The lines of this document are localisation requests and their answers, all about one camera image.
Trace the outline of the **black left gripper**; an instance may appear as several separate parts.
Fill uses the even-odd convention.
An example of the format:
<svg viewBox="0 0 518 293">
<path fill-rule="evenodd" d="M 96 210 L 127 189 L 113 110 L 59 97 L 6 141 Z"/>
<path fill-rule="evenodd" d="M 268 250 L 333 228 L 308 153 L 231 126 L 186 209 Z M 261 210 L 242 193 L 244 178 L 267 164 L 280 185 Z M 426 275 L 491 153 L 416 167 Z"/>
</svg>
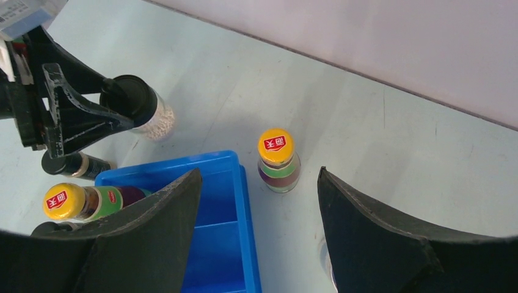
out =
<svg viewBox="0 0 518 293">
<path fill-rule="evenodd" d="M 1 40 L 1 119 L 14 121 L 24 147 L 48 149 L 53 159 L 133 128 L 132 119 L 83 96 L 100 93 L 105 83 L 41 26 Z"/>
</svg>

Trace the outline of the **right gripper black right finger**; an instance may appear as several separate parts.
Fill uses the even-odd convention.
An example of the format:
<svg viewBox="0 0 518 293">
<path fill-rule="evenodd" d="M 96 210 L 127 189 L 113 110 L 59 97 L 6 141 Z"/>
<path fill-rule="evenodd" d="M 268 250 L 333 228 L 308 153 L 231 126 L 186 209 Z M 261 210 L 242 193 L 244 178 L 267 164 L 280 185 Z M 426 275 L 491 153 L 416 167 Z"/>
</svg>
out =
<svg viewBox="0 0 518 293">
<path fill-rule="evenodd" d="M 516 292 L 517 237 L 439 226 L 322 167 L 318 201 L 339 292 Z"/>
</svg>

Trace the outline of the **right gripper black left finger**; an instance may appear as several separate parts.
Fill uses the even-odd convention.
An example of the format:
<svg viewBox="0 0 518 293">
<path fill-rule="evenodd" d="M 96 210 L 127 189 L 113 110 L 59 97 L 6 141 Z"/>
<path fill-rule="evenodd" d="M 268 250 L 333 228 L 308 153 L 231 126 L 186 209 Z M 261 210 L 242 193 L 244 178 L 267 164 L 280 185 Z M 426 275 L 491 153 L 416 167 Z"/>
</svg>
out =
<svg viewBox="0 0 518 293">
<path fill-rule="evenodd" d="M 2 292 L 180 292 L 200 203 L 192 169 L 73 231 L 1 233 Z"/>
</svg>

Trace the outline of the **black-lid spout jar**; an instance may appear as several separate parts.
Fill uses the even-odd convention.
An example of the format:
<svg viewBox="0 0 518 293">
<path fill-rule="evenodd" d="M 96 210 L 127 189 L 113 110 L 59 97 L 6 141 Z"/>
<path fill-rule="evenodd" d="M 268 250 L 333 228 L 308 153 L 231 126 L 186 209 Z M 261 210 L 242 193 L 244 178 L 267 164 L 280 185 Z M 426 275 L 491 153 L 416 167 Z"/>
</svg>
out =
<svg viewBox="0 0 518 293">
<path fill-rule="evenodd" d="M 31 236 L 40 237 L 56 231 L 74 231 L 82 227 L 82 223 L 74 222 L 43 222 L 36 226 Z"/>
<path fill-rule="evenodd" d="M 132 119 L 131 132 L 148 140 L 168 139 L 175 126 L 175 114 L 169 103 L 143 79 L 126 74 L 105 79 L 100 104 L 124 117 Z"/>
</svg>

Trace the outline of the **short yellow-cap sauce bottle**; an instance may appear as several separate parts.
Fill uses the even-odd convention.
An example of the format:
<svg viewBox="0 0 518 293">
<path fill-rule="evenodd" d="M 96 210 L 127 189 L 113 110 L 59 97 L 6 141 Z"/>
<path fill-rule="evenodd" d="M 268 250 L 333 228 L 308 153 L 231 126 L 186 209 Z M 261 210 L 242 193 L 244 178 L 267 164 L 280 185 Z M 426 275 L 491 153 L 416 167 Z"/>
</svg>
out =
<svg viewBox="0 0 518 293">
<path fill-rule="evenodd" d="M 79 186 L 60 183 L 43 199 L 43 212 L 53 220 L 91 222 L 114 214 L 151 195 L 133 186 Z"/>
</svg>

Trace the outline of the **tall green-label sauce bottle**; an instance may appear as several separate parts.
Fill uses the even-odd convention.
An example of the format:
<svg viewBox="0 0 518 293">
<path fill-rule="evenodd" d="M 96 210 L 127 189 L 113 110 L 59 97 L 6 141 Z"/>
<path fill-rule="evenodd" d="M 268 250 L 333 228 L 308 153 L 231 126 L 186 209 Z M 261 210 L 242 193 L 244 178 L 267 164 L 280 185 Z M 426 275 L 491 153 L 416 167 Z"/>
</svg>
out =
<svg viewBox="0 0 518 293">
<path fill-rule="evenodd" d="M 268 129 L 258 139 L 257 151 L 258 172 L 267 187 L 280 194 L 294 189 L 301 161 L 292 135 L 282 128 Z"/>
</svg>

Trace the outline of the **black-lid spout jar front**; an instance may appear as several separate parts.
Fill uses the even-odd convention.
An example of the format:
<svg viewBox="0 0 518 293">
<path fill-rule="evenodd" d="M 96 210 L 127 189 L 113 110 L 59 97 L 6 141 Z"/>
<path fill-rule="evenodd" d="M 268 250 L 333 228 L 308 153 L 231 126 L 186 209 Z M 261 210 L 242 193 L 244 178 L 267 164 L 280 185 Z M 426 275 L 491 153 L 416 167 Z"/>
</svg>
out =
<svg viewBox="0 0 518 293">
<path fill-rule="evenodd" d="M 36 226 L 31 236 L 40 237 L 56 231 L 74 231 L 82 227 L 82 223 L 74 222 L 43 222 Z"/>
</svg>

